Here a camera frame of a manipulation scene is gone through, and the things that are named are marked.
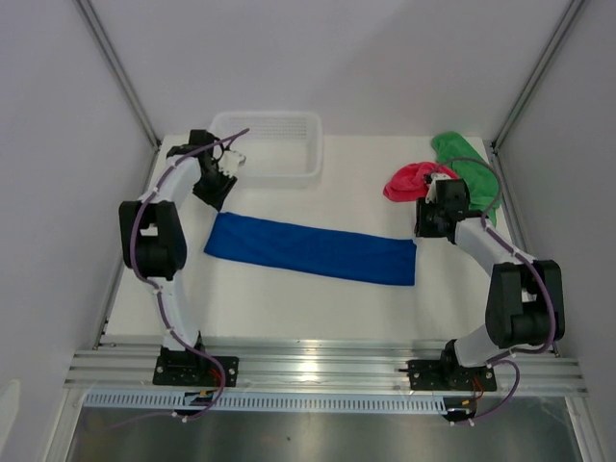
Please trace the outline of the blue towel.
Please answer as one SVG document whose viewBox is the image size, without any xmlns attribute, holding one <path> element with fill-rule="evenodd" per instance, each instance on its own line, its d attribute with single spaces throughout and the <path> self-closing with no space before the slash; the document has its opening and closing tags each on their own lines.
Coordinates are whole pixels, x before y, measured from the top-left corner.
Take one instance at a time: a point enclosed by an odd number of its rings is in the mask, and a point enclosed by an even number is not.
<svg viewBox="0 0 616 462">
<path fill-rule="evenodd" d="M 385 286 L 416 282 L 417 246 L 392 239 L 220 213 L 204 252 L 219 259 Z"/>
</svg>

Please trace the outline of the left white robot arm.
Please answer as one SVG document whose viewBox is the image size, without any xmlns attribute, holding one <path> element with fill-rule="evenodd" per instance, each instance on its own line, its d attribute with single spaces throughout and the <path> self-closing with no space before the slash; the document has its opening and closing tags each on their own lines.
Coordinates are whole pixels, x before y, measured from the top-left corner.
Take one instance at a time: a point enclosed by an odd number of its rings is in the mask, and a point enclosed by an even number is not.
<svg viewBox="0 0 616 462">
<path fill-rule="evenodd" d="M 153 295 L 164 328 L 163 347 L 187 351 L 174 370 L 190 385 L 207 377 L 209 362 L 200 345 L 200 330 L 190 318 L 182 281 L 189 249 L 179 211 L 191 195 L 221 211 L 245 163 L 245 156 L 232 145 L 248 132 L 245 128 L 219 138 L 207 130 L 192 131 L 187 143 L 168 151 L 153 185 L 118 208 L 124 265 Z"/>
</svg>

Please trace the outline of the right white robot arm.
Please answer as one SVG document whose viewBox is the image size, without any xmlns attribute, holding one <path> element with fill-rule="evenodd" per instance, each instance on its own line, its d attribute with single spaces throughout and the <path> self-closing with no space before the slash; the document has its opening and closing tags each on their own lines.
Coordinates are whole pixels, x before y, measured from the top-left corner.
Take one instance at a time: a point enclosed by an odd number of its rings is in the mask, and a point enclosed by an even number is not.
<svg viewBox="0 0 616 462">
<path fill-rule="evenodd" d="M 493 365 L 513 354 L 540 354 L 566 332 L 562 271 L 508 241 L 485 213 L 471 208 L 462 179 L 433 174 L 427 195 L 417 200 L 415 234 L 443 238 L 490 277 L 483 324 L 447 346 L 441 380 L 457 389 L 471 381 L 475 366 Z"/>
</svg>

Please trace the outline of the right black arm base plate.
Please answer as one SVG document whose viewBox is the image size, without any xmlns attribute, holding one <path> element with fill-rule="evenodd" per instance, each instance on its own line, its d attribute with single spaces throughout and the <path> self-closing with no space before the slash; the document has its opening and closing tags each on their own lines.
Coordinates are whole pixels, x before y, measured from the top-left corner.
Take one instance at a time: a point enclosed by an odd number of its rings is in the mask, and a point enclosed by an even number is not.
<svg viewBox="0 0 616 462">
<path fill-rule="evenodd" d="M 495 374 L 487 367 L 462 367 L 442 360 L 409 360 L 399 369 L 413 391 L 496 392 Z"/>
</svg>

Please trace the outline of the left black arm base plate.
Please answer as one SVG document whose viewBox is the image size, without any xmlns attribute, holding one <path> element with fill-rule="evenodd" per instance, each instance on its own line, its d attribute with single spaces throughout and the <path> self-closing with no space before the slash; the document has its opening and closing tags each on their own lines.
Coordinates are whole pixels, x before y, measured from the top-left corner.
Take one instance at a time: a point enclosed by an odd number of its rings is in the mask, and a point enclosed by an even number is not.
<svg viewBox="0 0 616 462">
<path fill-rule="evenodd" d="M 157 358 L 152 382 L 157 386 L 216 388 L 220 378 L 212 361 L 191 352 L 165 350 Z"/>
</svg>

